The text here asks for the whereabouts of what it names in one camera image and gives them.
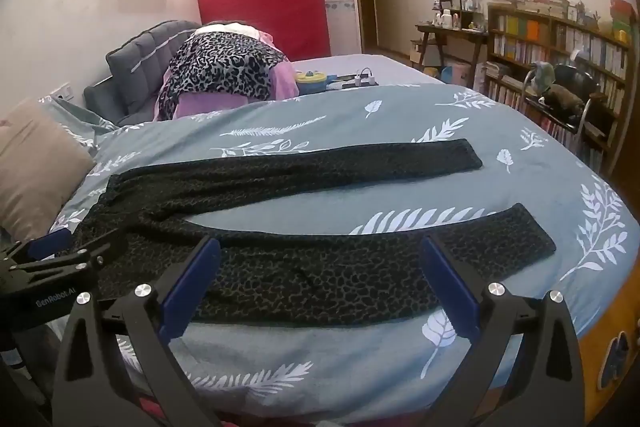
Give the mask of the grey leaf pattern duvet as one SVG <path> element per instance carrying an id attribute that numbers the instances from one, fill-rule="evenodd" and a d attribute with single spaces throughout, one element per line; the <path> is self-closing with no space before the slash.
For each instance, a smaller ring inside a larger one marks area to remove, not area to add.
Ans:
<path id="1" fill-rule="evenodd" d="M 509 277 L 506 287 L 529 296 L 561 291 L 579 335 L 597 326 L 637 262 L 638 222 L 597 173 L 522 114 L 446 84 L 306 95 L 123 128 L 72 104 L 44 106 L 96 162 L 58 215 L 58 228 L 76 228 L 108 179 L 132 168 L 465 139 L 483 161 L 476 173 L 300 194 L 207 213 L 198 224 L 364 235 L 448 225 L 522 204 L 556 251 Z M 171 343 L 192 385 L 218 410 L 346 424 L 425 409 L 468 347 L 442 311 L 356 329 L 193 324 Z"/>

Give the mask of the wall power socket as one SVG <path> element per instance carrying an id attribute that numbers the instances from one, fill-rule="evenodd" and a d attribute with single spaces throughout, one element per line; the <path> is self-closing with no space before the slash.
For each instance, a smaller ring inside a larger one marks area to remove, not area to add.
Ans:
<path id="1" fill-rule="evenodd" d="M 62 86 L 53 90 L 50 95 L 52 98 L 57 98 L 58 100 L 64 100 L 66 102 L 73 101 L 75 98 L 73 87 L 68 83 L 63 83 Z"/>

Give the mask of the small desk top shelf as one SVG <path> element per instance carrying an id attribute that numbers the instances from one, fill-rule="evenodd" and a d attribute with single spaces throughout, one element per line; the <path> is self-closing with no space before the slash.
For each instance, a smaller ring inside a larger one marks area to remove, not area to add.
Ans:
<path id="1" fill-rule="evenodd" d="M 433 10 L 452 29 L 480 30 L 485 25 L 482 0 L 436 0 Z"/>

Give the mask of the pink purple bedding pile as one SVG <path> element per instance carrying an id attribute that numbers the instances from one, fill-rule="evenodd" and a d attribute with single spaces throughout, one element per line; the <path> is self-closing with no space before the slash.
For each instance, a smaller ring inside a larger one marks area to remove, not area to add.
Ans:
<path id="1" fill-rule="evenodd" d="M 274 45 L 272 35 L 269 35 L 253 26 L 239 22 L 208 24 L 198 28 L 192 35 L 190 35 L 190 37 L 199 34 L 207 34 L 212 31 L 227 31 L 233 32 L 234 34 L 250 36 L 268 44 L 268 46 L 272 46 L 273 49 L 280 51 Z M 293 64 L 288 58 L 286 58 L 285 62 L 270 70 L 269 77 L 271 80 L 272 91 L 266 101 L 259 101 L 257 98 L 247 98 L 247 96 L 244 95 L 225 93 L 185 94 L 179 98 L 179 104 L 176 108 L 174 117 L 171 117 L 168 120 L 176 120 L 186 116 L 212 113 L 216 112 L 216 110 L 238 108 L 254 102 L 282 101 L 287 100 L 288 98 L 296 98 L 296 96 L 299 95 L 299 92 L 295 82 L 295 75 L 296 72 Z M 163 84 L 168 81 L 168 79 L 169 72 L 167 69 Z M 154 107 L 154 119 L 156 121 L 164 121 L 157 117 L 157 101 Z"/>

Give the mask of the dark grey padded headboard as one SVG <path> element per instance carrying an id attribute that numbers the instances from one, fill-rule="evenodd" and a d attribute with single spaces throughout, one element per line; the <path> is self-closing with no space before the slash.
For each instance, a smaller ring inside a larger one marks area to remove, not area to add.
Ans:
<path id="1" fill-rule="evenodd" d="M 151 121 L 169 62 L 198 28 L 165 20 L 108 52 L 111 75 L 84 90 L 86 107 L 118 127 Z"/>

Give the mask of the wooden bookshelf with books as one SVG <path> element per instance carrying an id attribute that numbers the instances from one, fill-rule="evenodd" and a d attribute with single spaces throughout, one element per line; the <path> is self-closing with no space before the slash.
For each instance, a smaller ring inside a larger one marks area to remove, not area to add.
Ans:
<path id="1" fill-rule="evenodd" d="M 568 0 L 490 0 L 488 56 L 523 78 L 536 62 L 573 66 L 591 76 L 600 94 L 596 120 L 585 130 L 614 172 L 624 142 L 634 81 L 639 13 L 625 0 L 608 0 L 608 12 Z"/>

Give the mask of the black leopard print pants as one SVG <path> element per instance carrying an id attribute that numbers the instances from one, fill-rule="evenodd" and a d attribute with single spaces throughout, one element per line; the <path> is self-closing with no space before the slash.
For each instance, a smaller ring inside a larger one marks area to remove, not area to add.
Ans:
<path id="1" fill-rule="evenodd" d="M 112 176 L 74 231 L 76 246 L 120 232 L 127 248 L 101 270 L 106 298 L 156 282 L 202 239 L 221 265 L 194 317 L 209 324 L 360 326 L 411 319 L 437 307 L 420 268 L 427 236 L 486 281 L 555 252 L 521 204 L 424 227 L 421 213 L 388 232 L 350 233 L 347 194 L 462 182 L 483 170 L 465 140 L 346 146 L 321 152 L 176 162 Z"/>

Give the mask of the beige pillow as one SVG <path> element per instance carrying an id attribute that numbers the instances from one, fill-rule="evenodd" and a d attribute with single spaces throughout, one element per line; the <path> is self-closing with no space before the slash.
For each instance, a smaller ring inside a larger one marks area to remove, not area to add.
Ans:
<path id="1" fill-rule="evenodd" d="M 1 228 L 14 241 L 46 235 L 94 160 L 42 105 L 24 101 L 1 119 Z"/>

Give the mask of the leopard print blanket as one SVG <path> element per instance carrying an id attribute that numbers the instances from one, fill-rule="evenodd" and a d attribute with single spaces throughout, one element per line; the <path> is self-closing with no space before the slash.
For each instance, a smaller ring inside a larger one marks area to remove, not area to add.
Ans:
<path id="1" fill-rule="evenodd" d="M 270 70 L 285 61 L 282 52 L 250 36 L 227 31 L 194 35 L 169 62 L 157 117 L 174 117 L 185 94 L 225 93 L 266 101 L 272 91 Z"/>

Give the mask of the black metal chair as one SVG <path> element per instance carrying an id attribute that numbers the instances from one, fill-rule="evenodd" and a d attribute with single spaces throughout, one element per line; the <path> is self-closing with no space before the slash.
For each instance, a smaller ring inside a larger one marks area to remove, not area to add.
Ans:
<path id="1" fill-rule="evenodd" d="M 533 109 L 574 136 L 574 150 L 587 140 L 607 152 L 616 117 L 606 101 L 608 97 L 588 72 L 572 65 L 536 62 L 523 81 L 520 109 Z"/>

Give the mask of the yellow blue round toy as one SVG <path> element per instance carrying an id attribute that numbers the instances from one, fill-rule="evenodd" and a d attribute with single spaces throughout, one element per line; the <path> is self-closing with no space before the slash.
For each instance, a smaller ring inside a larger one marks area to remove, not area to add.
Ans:
<path id="1" fill-rule="evenodd" d="M 295 82 L 300 95 L 314 94 L 326 90 L 328 76 L 324 72 L 307 70 L 296 72 Z"/>

